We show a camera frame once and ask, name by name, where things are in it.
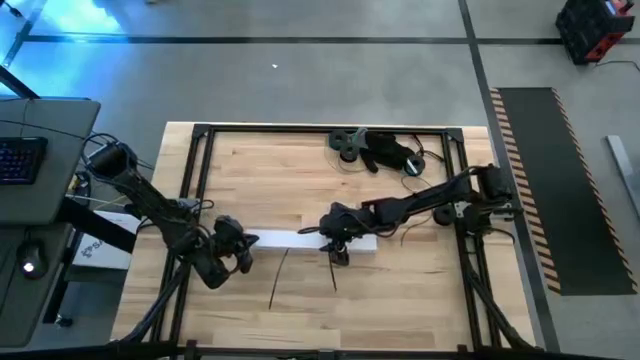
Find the gray desk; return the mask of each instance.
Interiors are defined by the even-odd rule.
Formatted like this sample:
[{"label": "gray desk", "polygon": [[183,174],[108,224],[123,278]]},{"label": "gray desk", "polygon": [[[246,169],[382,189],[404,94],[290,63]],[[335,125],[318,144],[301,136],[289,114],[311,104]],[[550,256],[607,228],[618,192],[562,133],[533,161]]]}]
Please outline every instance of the gray desk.
[{"label": "gray desk", "polygon": [[[81,138],[91,133],[100,104],[89,100],[0,102],[0,120],[53,128]],[[0,187],[2,224],[50,224],[73,176],[82,140],[44,129],[0,122],[1,136],[42,136],[49,140],[38,178],[29,186]]]},{"label": "gray desk", "polygon": [[[0,119],[50,127],[79,137],[91,132],[100,104],[88,100],[0,100]],[[51,224],[55,219],[67,186],[79,160],[82,140],[43,129],[0,123],[1,136],[43,136],[49,139],[47,155],[34,185],[0,187],[0,347],[25,346],[33,334],[51,285],[59,276],[59,265],[67,246],[71,226]],[[45,244],[49,271],[39,280],[27,280],[15,266],[15,249],[25,227],[33,224],[33,238]]]}]

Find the black bracket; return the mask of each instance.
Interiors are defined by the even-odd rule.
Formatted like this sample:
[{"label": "black bracket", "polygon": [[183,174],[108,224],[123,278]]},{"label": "black bracket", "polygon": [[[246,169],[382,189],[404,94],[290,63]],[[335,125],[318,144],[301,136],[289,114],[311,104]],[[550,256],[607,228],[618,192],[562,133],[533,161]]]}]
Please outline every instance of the black bracket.
[{"label": "black bracket", "polygon": [[187,346],[184,351],[184,360],[200,360],[197,346],[197,340],[187,340]]},{"label": "black bracket", "polygon": [[334,350],[319,350],[318,360],[338,360],[338,354]]},{"label": "black bracket", "polygon": [[469,349],[467,348],[467,345],[458,345],[458,360],[472,360],[473,356],[472,354],[469,353]]},{"label": "black bracket", "polygon": [[200,139],[207,133],[207,131],[209,131],[210,127],[211,124],[195,124],[193,126],[193,131],[191,132],[191,137]]},{"label": "black bracket", "polygon": [[447,134],[457,143],[464,144],[464,134],[461,128],[447,128]]}]

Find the computer mouse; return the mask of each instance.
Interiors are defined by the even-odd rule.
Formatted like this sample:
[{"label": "computer mouse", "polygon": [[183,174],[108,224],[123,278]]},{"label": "computer mouse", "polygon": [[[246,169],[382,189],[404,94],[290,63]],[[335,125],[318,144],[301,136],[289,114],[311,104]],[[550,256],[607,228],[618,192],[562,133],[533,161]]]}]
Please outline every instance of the computer mouse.
[{"label": "computer mouse", "polygon": [[27,279],[40,279],[49,269],[44,255],[44,243],[39,239],[26,240],[20,244],[16,256],[20,271]]}]

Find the black floor mat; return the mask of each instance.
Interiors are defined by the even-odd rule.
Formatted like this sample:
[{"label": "black floor mat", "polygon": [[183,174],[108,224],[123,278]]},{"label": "black floor mat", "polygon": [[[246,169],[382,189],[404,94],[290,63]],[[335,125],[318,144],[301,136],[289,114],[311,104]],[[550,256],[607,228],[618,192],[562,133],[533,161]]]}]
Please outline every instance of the black floor mat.
[{"label": "black floor mat", "polygon": [[561,295],[636,294],[555,90],[492,89],[491,97],[549,289]]}]

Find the desk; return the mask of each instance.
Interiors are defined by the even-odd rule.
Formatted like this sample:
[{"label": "desk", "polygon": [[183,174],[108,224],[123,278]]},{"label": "desk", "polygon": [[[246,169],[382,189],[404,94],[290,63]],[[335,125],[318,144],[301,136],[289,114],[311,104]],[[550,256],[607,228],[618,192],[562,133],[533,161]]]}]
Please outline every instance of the desk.
[{"label": "desk", "polygon": [[[76,211],[71,214],[71,211],[59,212],[59,209],[61,204],[62,209],[74,205],[82,208],[65,199],[65,193],[78,165],[82,139],[91,132],[99,109],[99,103],[89,100],[0,100],[0,120],[18,123],[0,122],[0,136],[42,136],[48,140],[47,153],[33,185],[0,186],[0,302],[5,298],[5,289],[11,281],[0,312],[0,347],[21,347],[29,342],[52,284],[64,276],[58,273],[72,227],[54,223],[55,220],[70,222],[73,215],[93,215],[86,210],[86,213]],[[30,225],[32,238],[43,241],[49,262],[49,271],[38,280],[27,280],[19,270],[12,270],[25,225]],[[54,311],[57,311],[55,303],[62,300],[64,291],[57,294],[59,296],[52,296],[50,301],[54,304]]]},{"label": "desk", "polygon": [[[152,181],[167,197],[178,196],[193,126],[167,124]],[[463,128],[463,133],[469,164],[491,162],[486,128]],[[416,148],[407,136],[399,140]],[[426,149],[442,153],[439,139],[421,140]],[[202,223],[211,227],[217,214],[229,214],[245,229],[298,230],[317,225],[333,201],[356,206],[363,200],[407,195],[396,172],[337,172],[327,162],[336,155],[325,142],[323,134],[216,134],[204,196],[216,207],[203,215]],[[426,161],[422,177],[433,185],[444,181],[443,167]],[[417,190],[425,186],[415,179],[406,182]],[[349,267],[335,268],[335,293],[326,254],[290,252],[271,310],[269,297],[283,251],[253,251],[251,272],[232,276],[216,290],[207,289],[192,273],[180,343],[195,339],[199,346],[228,348],[441,351],[470,344],[453,229],[430,221],[413,228],[400,245],[404,229],[425,219],[416,216],[396,236],[378,239],[375,255],[352,254]],[[513,244],[498,234],[485,242],[494,297],[523,338],[534,343]],[[156,298],[165,254],[157,230],[140,234],[113,338],[126,335]],[[168,338],[172,310],[170,303],[163,339]],[[483,321],[481,325],[488,337]]]}]

